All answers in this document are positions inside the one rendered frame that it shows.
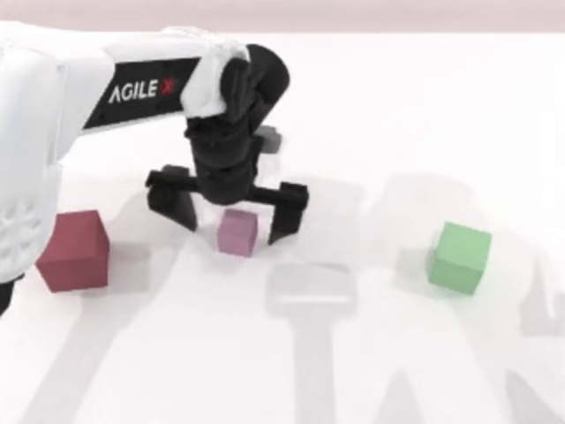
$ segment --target robotic arm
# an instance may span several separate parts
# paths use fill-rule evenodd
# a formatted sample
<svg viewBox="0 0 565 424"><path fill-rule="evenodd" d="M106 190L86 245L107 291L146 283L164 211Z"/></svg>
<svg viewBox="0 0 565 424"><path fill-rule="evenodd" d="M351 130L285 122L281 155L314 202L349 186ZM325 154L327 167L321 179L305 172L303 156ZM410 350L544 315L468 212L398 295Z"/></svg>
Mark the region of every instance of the robotic arm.
<svg viewBox="0 0 565 424"><path fill-rule="evenodd" d="M190 231L191 193L275 207L269 242L298 232L307 188L256 187L256 132L289 85L281 59L195 28L95 33L0 22L0 315L55 227L58 162L83 133L184 115L195 175L149 173L148 206Z"/></svg>

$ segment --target block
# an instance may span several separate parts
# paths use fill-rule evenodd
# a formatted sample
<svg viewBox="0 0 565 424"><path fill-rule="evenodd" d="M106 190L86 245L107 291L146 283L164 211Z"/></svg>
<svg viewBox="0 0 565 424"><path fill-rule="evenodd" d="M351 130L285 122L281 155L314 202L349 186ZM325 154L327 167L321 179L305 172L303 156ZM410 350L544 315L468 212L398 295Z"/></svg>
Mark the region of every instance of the block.
<svg viewBox="0 0 565 424"><path fill-rule="evenodd" d="M217 233L218 250L224 254L250 257L257 240L258 227L256 214L226 209Z"/></svg>
<svg viewBox="0 0 565 424"><path fill-rule="evenodd" d="M428 270L431 284L472 295L485 274L492 236L445 223Z"/></svg>
<svg viewBox="0 0 565 424"><path fill-rule="evenodd" d="M283 137L273 126L263 125L255 132L255 135L263 140L261 153L275 155L281 149Z"/></svg>
<svg viewBox="0 0 565 424"><path fill-rule="evenodd" d="M107 286L109 238L98 212L57 215L53 236L36 267L52 292Z"/></svg>

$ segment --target red cube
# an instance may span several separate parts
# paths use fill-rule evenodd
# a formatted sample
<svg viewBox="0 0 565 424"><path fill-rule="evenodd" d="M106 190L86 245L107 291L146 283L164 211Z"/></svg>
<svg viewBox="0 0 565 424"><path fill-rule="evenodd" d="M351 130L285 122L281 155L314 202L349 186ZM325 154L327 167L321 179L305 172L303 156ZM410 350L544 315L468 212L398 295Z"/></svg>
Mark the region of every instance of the red cube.
<svg viewBox="0 0 565 424"><path fill-rule="evenodd" d="M96 210L59 214L36 267L52 292L108 285L109 238Z"/></svg>

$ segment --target red x logo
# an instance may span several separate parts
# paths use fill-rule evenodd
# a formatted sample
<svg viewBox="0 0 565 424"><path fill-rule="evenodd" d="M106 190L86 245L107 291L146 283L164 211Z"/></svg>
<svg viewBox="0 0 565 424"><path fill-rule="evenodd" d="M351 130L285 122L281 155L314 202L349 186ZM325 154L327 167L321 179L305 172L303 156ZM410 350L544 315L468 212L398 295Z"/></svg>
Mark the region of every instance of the red x logo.
<svg viewBox="0 0 565 424"><path fill-rule="evenodd" d="M164 79L161 85L161 95L170 95L173 92L174 86L175 86L174 79L172 78Z"/></svg>

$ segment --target green cube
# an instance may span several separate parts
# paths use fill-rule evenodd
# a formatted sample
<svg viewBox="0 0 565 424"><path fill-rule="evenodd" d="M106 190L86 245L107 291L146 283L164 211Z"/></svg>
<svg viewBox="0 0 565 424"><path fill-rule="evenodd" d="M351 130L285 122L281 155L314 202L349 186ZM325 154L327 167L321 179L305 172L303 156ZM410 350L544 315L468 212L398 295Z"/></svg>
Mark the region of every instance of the green cube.
<svg viewBox="0 0 565 424"><path fill-rule="evenodd" d="M492 236L455 223L446 223L428 272L431 284L473 294L485 274Z"/></svg>

